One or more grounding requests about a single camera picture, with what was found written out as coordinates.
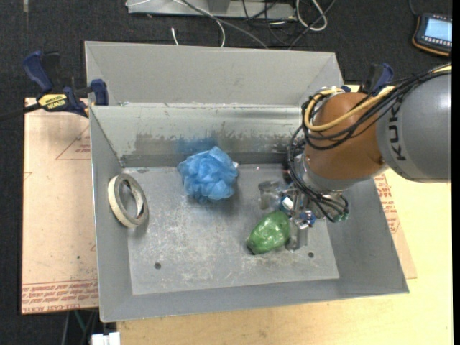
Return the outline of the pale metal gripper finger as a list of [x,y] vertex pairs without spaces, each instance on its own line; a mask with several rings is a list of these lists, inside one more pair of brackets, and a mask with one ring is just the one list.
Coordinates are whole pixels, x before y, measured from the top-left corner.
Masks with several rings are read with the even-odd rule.
[[290,237],[286,249],[294,252],[303,248],[308,243],[308,230],[311,225],[304,220],[292,220],[290,222]]
[[258,185],[259,188],[259,207],[262,210],[292,209],[292,198],[289,195],[289,190],[282,185],[279,180],[269,180]]

